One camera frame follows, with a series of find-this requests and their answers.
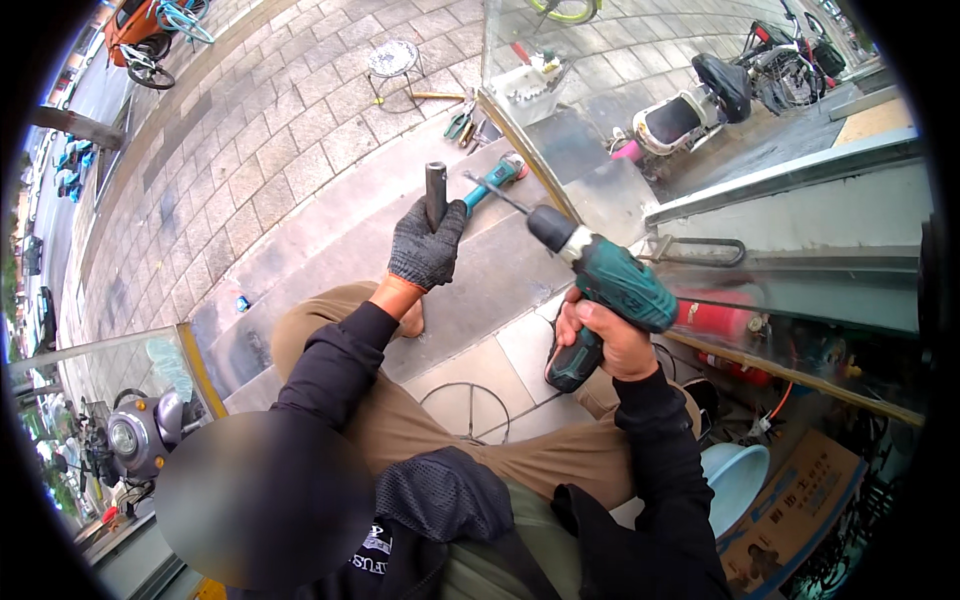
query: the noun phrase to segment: stool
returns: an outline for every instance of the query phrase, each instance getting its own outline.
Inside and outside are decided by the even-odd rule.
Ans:
[[[370,72],[367,73],[367,81],[373,90],[373,103],[380,106],[381,110],[390,112],[383,107],[384,98],[380,96],[380,90],[387,82],[401,75],[407,80],[407,90],[410,94],[410,101],[414,103],[413,108],[423,104],[420,99],[418,104],[413,98],[414,88],[410,83],[410,73],[419,73],[422,78],[426,78],[423,71],[423,59],[420,57],[420,50],[417,46],[401,39],[392,39],[377,46],[373,53],[367,58],[367,67]],[[373,84],[373,78],[383,80],[379,85]]]

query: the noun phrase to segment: scooter headlight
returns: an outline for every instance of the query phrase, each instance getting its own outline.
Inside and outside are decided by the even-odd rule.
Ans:
[[[136,450],[136,434],[133,428],[122,421],[118,421],[110,428],[110,445],[113,449],[125,456],[130,456]]]

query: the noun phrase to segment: drill bit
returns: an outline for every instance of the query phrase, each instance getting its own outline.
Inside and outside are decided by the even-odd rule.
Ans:
[[[483,179],[482,177],[477,177],[476,175],[474,175],[474,174],[473,174],[472,172],[470,172],[470,171],[466,171],[466,172],[464,173],[464,177],[467,178],[468,180],[473,181],[473,182],[476,183],[477,185],[482,185],[483,187],[485,187],[485,188],[487,189],[488,192],[490,192],[491,194],[494,194],[494,196],[496,196],[497,198],[499,198],[499,199],[502,200],[503,202],[509,204],[509,205],[512,206],[513,208],[516,208],[517,210],[519,210],[519,211],[522,212],[523,214],[525,214],[525,215],[529,215],[529,214],[530,214],[531,210],[530,210],[529,208],[527,208],[527,207],[524,206],[523,204],[517,202],[516,200],[514,200],[514,199],[511,198],[510,196],[507,196],[506,194],[504,194],[504,193],[500,190],[499,187],[493,185],[492,183],[490,183],[489,181]]]

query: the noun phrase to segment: orange car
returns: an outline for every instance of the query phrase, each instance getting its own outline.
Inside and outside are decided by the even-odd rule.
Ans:
[[[209,0],[177,0],[177,4],[199,12],[204,12]],[[120,52],[120,44],[141,46],[140,50],[149,51],[156,59],[162,59],[170,51],[170,34],[164,31],[151,10],[152,0],[126,0],[121,2],[104,26],[104,43],[110,52],[113,64],[127,67],[127,61]]]

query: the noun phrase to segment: brown pants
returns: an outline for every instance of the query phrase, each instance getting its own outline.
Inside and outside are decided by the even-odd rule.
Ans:
[[[271,342],[280,379],[287,380],[314,331],[340,322],[369,300],[375,289],[376,284],[369,281],[344,285],[301,302],[285,314],[276,324]],[[454,445],[497,475],[526,485],[546,500],[553,498],[557,485],[573,483],[612,509],[634,496],[626,436],[613,424],[619,400],[612,393],[610,377],[599,370],[581,390],[577,400],[597,422],[570,425],[525,442],[482,446],[451,435],[381,372],[344,435],[360,449],[373,473],[416,454]],[[700,423],[694,406],[687,396],[696,435]]]

